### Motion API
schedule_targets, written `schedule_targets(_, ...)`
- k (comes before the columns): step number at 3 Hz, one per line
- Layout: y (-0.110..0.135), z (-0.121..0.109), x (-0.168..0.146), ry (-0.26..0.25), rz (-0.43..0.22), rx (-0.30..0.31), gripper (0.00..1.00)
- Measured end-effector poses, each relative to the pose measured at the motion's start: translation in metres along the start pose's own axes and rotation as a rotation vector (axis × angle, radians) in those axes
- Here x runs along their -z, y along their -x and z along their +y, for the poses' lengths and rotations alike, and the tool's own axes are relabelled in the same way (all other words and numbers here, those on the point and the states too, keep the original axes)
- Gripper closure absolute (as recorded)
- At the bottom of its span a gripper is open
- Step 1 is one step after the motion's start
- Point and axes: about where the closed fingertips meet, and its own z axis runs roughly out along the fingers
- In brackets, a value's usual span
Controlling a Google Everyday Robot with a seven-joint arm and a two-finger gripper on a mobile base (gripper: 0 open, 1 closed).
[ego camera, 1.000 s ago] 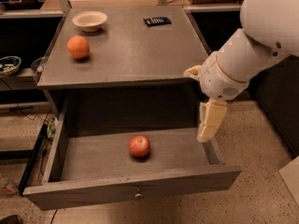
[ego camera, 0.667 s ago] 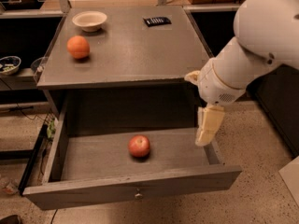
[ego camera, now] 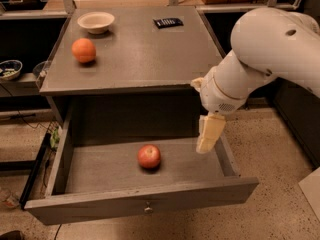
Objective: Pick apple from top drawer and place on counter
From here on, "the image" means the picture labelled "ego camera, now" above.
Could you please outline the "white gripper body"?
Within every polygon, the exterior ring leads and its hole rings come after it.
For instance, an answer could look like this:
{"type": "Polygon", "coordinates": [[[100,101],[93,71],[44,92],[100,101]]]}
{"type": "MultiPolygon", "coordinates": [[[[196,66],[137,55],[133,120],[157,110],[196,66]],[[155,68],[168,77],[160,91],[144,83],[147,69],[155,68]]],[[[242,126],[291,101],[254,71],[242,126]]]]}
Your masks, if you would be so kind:
{"type": "Polygon", "coordinates": [[[247,96],[235,99],[224,94],[215,82],[214,73],[215,67],[212,67],[202,79],[200,86],[202,106],[210,113],[232,114],[246,102],[247,96]]]}

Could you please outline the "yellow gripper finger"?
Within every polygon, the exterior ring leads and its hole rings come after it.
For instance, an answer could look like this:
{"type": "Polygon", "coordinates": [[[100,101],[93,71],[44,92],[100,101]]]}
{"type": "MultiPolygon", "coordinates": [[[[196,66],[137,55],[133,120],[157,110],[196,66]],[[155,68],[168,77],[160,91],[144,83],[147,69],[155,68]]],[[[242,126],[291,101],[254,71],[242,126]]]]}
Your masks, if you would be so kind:
{"type": "Polygon", "coordinates": [[[191,81],[190,86],[193,87],[198,93],[200,93],[203,80],[203,77],[195,78],[191,81]]]}
{"type": "Polygon", "coordinates": [[[225,125],[226,119],[223,115],[217,113],[209,113],[206,116],[201,115],[196,152],[199,154],[210,152],[220,138],[225,125]]]}

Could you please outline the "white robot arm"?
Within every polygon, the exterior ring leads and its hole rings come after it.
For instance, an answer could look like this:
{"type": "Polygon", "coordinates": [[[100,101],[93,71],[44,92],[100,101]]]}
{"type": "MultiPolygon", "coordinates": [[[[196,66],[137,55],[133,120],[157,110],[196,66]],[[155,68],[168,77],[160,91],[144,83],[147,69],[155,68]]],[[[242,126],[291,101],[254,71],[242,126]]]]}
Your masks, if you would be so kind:
{"type": "Polygon", "coordinates": [[[230,52],[218,65],[191,81],[208,111],[199,119],[200,154],[214,148],[226,115],[277,78],[320,96],[319,25],[311,16],[273,7],[253,9],[235,23],[230,43],[230,52]]]}

